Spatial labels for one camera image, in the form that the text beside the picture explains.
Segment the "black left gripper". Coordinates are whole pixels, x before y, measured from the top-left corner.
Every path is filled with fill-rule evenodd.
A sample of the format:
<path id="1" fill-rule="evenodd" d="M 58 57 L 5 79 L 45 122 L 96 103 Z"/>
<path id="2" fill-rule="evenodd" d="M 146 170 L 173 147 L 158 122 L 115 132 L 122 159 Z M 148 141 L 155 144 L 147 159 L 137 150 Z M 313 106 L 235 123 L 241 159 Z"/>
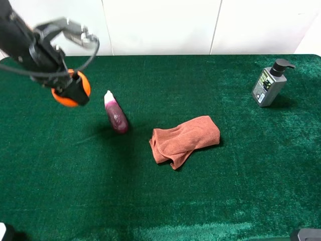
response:
<path id="1" fill-rule="evenodd" d="M 55 49 L 50 40 L 43 37 L 41 32 L 34 33 L 34 37 L 34 42 L 29 47 L 29 53 L 34 61 L 32 71 L 63 72 L 65 75 L 56 77 L 32 76 L 32 79 L 44 87 L 53 88 L 56 93 L 61 93 L 59 102 L 62 105 L 86 105 L 90 96 L 90 84 L 87 77 L 84 74 L 73 74 L 71 80 L 64 62 L 64 52 Z"/>

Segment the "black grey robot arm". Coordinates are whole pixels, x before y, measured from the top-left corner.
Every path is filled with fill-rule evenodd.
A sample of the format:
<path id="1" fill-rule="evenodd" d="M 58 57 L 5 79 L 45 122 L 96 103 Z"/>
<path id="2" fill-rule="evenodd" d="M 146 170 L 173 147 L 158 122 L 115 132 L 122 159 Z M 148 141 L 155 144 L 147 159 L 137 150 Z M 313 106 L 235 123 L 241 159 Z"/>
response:
<path id="1" fill-rule="evenodd" d="M 30 28 L 9 1 L 1 1 L 1 50 L 20 64 L 34 82 L 50 88 L 65 106 L 84 106 L 90 85 L 80 70 L 68 69 L 65 53 L 51 41 L 60 33 L 84 48 L 96 39 L 88 29 L 68 18 L 60 18 Z"/>

